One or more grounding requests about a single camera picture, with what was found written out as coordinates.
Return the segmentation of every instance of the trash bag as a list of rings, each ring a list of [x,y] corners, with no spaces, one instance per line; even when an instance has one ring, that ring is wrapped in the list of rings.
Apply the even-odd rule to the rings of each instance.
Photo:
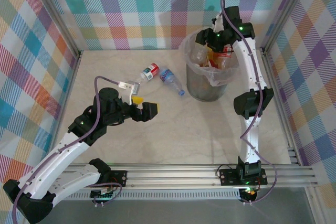
[[[179,50],[184,56],[187,65],[198,75],[205,76],[213,87],[222,86],[230,83],[239,68],[238,60],[234,52],[230,60],[222,61],[220,68],[212,66],[202,66],[203,57],[208,53],[208,48],[195,42],[196,35],[203,29],[188,35],[179,46]]]

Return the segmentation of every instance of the beige floor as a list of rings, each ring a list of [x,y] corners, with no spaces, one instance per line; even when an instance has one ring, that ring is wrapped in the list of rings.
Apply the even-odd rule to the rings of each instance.
[[[95,76],[128,81],[153,62],[168,66],[186,90],[185,62],[177,50],[86,51],[61,124],[59,139],[74,118],[93,103]],[[211,103],[196,101],[187,90],[185,96],[179,97],[158,77],[152,79],[141,87],[139,95],[145,101],[159,103],[159,114],[146,123],[128,119],[122,125],[108,128],[107,134],[75,163],[88,163],[93,158],[100,158],[106,163],[237,163],[241,129],[233,99],[242,93],[239,77],[228,85],[221,99]],[[98,85],[99,89],[110,86],[102,80]],[[260,153],[273,163],[290,163],[273,101],[265,110],[259,128]]]

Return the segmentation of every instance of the robotic arm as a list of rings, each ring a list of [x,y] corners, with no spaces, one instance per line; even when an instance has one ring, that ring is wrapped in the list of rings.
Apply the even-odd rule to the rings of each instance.
[[[82,170],[59,178],[59,175],[75,158],[106,134],[107,126],[122,124],[128,118],[137,122],[146,122],[157,115],[158,106],[155,103],[144,102],[142,109],[132,103],[133,85],[124,82],[117,84],[123,88],[121,99],[116,89],[101,89],[99,106],[96,96],[93,105],[87,107],[83,114],[74,120],[60,143],[30,173],[19,180],[10,179],[4,184],[3,188],[10,200],[14,204],[17,200],[17,208],[30,223],[43,220],[61,200],[80,188],[93,184],[110,183],[113,178],[117,177],[107,164],[97,158]],[[95,121],[98,120],[97,115],[99,122],[92,131]],[[92,132],[82,141],[73,144],[79,137],[83,137],[90,131]],[[115,180],[124,186],[127,172],[118,172],[122,173],[122,176]]]
[[[274,93],[273,89],[267,88],[260,71],[253,25],[242,22],[239,15],[239,7],[232,6],[225,8],[221,14],[212,19],[212,22],[213,28],[200,31],[196,36],[196,42],[201,45],[206,44],[214,52],[222,52],[224,46],[230,44],[236,53],[245,93],[234,99],[234,109],[240,115],[242,132],[247,132],[245,135],[246,142],[242,142],[236,172],[241,183],[245,184],[247,179],[254,180],[261,177],[261,161],[256,153],[259,142],[258,127],[262,111],[266,108]],[[256,116],[261,92],[262,106]]]

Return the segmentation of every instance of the plaid wall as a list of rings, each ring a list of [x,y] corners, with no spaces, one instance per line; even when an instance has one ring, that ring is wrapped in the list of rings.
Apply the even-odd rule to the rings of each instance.
[[[80,49],[176,49],[211,25],[219,0],[54,0]],[[260,34],[274,0],[226,0]]]
[[[46,155],[75,62],[40,0],[0,0],[0,223],[2,185]]]
[[[262,40],[262,43],[261,43],[261,47],[264,47],[265,44],[267,43],[268,39],[269,39],[269,36],[272,34],[273,32],[273,29],[275,27],[275,24],[279,21],[280,17],[281,17],[281,14],[282,14],[282,11],[284,10],[284,7],[287,5],[287,3],[289,2],[289,0],[282,0],[280,5],[278,6],[278,9],[276,11],[276,14],[270,24],[270,26],[268,27],[268,30],[266,32],[266,35],[265,37],[263,38]]]
[[[295,142],[336,218],[336,0],[299,0],[270,61]]]

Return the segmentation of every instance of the bottle label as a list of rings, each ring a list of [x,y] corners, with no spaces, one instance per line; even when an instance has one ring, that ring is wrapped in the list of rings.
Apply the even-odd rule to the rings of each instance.
[[[146,76],[147,80],[152,80],[153,77],[158,73],[159,67],[156,64],[151,64],[147,68],[145,68],[142,73]]]
[[[174,75],[172,71],[170,71],[170,69],[166,69],[162,72],[162,74],[160,75],[160,79],[165,82],[166,81],[166,78],[168,76],[171,76],[171,75]]]

